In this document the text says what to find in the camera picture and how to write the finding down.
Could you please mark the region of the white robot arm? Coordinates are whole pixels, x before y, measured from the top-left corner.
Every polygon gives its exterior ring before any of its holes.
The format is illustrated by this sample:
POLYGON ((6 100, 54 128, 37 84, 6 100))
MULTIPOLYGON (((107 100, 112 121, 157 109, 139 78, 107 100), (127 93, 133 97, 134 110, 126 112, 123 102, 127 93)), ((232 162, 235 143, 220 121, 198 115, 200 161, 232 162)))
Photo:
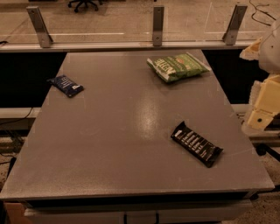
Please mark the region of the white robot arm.
POLYGON ((244 60, 257 60, 269 76, 255 81, 249 96, 244 125, 253 130, 265 128, 280 114, 280 18, 252 45, 241 51, 244 60))

